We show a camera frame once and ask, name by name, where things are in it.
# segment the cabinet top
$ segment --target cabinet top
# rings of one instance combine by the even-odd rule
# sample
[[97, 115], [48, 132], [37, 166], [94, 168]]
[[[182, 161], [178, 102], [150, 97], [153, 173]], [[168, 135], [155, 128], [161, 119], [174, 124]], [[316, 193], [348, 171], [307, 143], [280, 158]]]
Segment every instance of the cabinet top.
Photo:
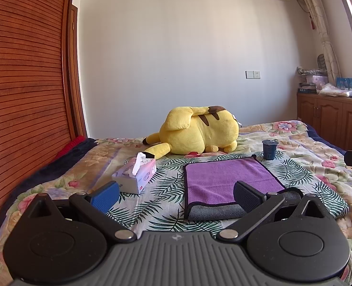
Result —
[[336, 101], [336, 102], [352, 104], [352, 99], [347, 98], [347, 97], [322, 96], [322, 95], [313, 94], [313, 93], [297, 93], [297, 96], [308, 97], [308, 98], [313, 98], [313, 99], [331, 100], [331, 101]]

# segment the light switch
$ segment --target light switch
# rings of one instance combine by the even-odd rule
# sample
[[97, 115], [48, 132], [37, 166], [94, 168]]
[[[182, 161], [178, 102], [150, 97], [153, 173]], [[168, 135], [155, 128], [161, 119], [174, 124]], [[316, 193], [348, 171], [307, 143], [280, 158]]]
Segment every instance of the light switch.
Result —
[[246, 78], [254, 78], [254, 71], [246, 71]]

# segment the metal screw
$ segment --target metal screw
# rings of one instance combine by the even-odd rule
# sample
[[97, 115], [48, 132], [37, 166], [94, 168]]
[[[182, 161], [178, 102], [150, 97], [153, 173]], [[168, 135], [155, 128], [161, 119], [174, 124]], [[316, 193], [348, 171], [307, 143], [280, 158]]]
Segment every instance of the metal screw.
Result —
[[233, 229], [224, 229], [220, 231], [220, 236], [227, 240], [232, 240], [238, 237], [238, 232]]
[[129, 240], [134, 237], [134, 233], [131, 230], [121, 229], [115, 232], [115, 237], [120, 240]]

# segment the red pillow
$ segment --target red pillow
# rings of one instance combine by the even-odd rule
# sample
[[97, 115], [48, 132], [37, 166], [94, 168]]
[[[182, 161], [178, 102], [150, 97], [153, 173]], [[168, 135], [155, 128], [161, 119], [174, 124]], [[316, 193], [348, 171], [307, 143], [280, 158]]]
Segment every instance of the red pillow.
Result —
[[66, 146], [55, 156], [52, 161], [57, 160], [59, 157], [67, 154], [73, 147], [76, 147], [79, 143], [82, 143], [86, 138], [83, 135], [76, 137], [70, 143], [66, 144]]

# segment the stack of books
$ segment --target stack of books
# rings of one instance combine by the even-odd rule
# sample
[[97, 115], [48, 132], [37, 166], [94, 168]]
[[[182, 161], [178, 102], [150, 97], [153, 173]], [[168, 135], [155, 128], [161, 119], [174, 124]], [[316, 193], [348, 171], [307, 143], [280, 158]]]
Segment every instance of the stack of books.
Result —
[[299, 83], [299, 88], [297, 89], [300, 93], [316, 93], [315, 83]]

